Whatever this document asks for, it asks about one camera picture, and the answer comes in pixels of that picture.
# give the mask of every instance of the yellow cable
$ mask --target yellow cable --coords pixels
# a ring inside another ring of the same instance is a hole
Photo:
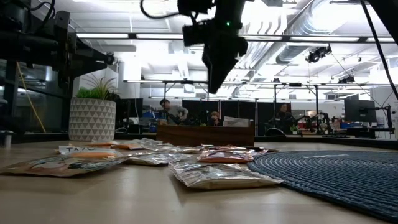
[[[39,118],[39,116],[37,115],[37,112],[36,112],[35,107],[33,106],[32,100],[30,100],[30,96],[29,96],[29,94],[28,94],[28,92],[27,92],[27,88],[26,88],[24,76],[22,75],[21,68],[20,68],[18,62],[17,62],[17,68],[18,68],[19,76],[21,77],[21,80],[22,80],[22,84],[24,85],[24,88],[25,88],[25,91],[26,91],[26,95],[27,95],[27,99],[29,100],[30,106],[32,107],[33,112],[35,113],[36,118],[37,118],[37,120],[39,121],[40,126],[41,126],[42,129],[43,129],[43,132],[46,133],[46,132],[45,132],[45,128],[44,128],[43,123],[42,123],[42,120],[41,120],[41,119]]]

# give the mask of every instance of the blue woven placemat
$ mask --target blue woven placemat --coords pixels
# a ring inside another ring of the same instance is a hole
[[[396,152],[277,152],[248,166],[290,189],[398,223]]]

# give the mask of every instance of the computer monitor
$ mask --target computer monitor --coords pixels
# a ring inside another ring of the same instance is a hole
[[[374,101],[345,99],[344,107],[346,112],[346,121],[377,122]]]

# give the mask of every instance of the wooden table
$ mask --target wooden table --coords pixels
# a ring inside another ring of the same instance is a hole
[[[54,154],[67,142],[0,149],[0,166]],[[328,144],[256,144],[291,150],[375,149]],[[283,187],[198,192],[166,167],[121,165],[77,178],[0,175],[2,224],[383,223]]]

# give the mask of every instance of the ceiling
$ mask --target ceiling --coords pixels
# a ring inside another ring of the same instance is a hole
[[[299,22],[310,18],[310,25],[317,28],[316,34],[371,36],[360,5],[331,5],[328,1],[314,0],[320,7],[314,7],[312,11],[304,10],[296,19],[295,16],[310,0],[287,0],[282,8],[267,7],[261,0],[248,2],[242,16],[244,27],[240,33],[297,35],[297,30],[287,29],[288,24],[298,27]],[[321,7],[324,2],[327,2],[327,8]],[[32,0],[33,6],[38,4],[40,0]],[[144,7],[150,14],[163,15],[177,11],[177,1],[145,0]],[[70,28],[77,32],[181,33],[182,26],[191,23],[189,18],[183,16],[148,19],[141,13],[138,0],[58,0],[55,8],[71,13]],[[43,7],[38,16],[43,17],[46,10]],[[371,7],[369,12],[379,36],[389,36]],[[211,18],[213,13],[210,11],[209,15],[199,15],[198,20]],[[175,79],[181,75],[183,68],[189,73],[188,79],[206,79],[206,67],[201,62],[201,46],[184,47],[181,40],[90,40],[90,44],[102,51],[133,52],[141,62],[145,79]],[[240,81],[246,77],[249,79],[247,81],[256,82],[271,82],[274,78],[280,78],[282,82],[336,83],[347,70],[355,75],[358,83],[365,83],[370,82],[371,69],[380,64],[374,44],[331,44],[334,56],[327,55],[318,63],[308,64],[305,57],[315,47],[306,46],[289,63],[278,64],[275,57],[282,48],[286,48],[285,44],[251,42],[247,54],[235,66],[239,69],[231,71],[226,81]],[[398,57],[396,44],[383,44],[382,47],[387,58]],[[149,87],[149,84],[141,84],[141,87]],[[257,92],[260,91],[258,87],[261,86],[250,89]]]

